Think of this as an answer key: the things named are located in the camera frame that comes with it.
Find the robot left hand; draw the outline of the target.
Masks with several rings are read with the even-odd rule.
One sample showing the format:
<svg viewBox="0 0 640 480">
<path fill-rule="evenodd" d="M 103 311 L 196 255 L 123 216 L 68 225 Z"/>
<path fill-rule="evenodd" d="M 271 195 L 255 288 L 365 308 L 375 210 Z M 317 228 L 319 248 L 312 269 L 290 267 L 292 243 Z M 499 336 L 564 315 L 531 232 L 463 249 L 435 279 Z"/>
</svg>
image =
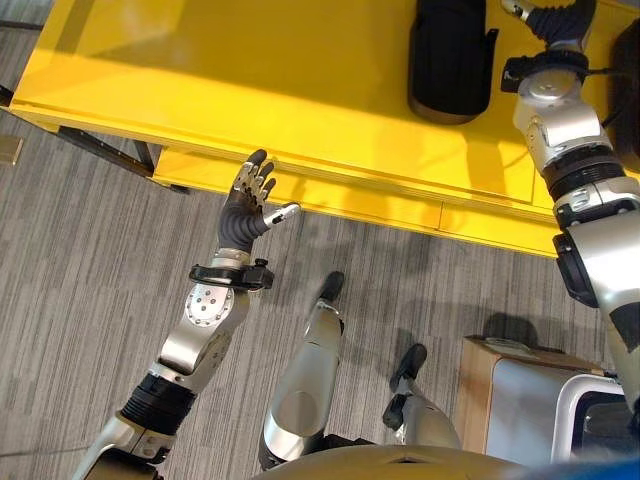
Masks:
<svg viewBox="0 0 640 480">
<path fill-rule="evenodd" d="M 276 185 L 273 162 L 259 149 L 248 156 L 231 184 L 218 223 L 218 247 L 250 254 L 253 243 L 276 225 L 298 214 L 301 206 L 289 202 L 266 212 L 266 201 Z"/>
</svg>

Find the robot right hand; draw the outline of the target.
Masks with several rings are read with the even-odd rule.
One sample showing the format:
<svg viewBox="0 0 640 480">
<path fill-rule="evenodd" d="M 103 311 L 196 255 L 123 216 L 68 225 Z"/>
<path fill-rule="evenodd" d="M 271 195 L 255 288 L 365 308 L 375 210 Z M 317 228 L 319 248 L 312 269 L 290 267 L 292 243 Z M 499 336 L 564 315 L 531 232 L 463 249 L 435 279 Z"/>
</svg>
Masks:
<svg viewBox="0 0 640 480">
<path fill-rule="evenodd" d="M 522 21 L 547 49 L 583 52 L 586 48 L 596 2 L 573 1 L 559 7 L 540 7 L 531 1 L 502 0 L 501 7 Z"/>
</svg>

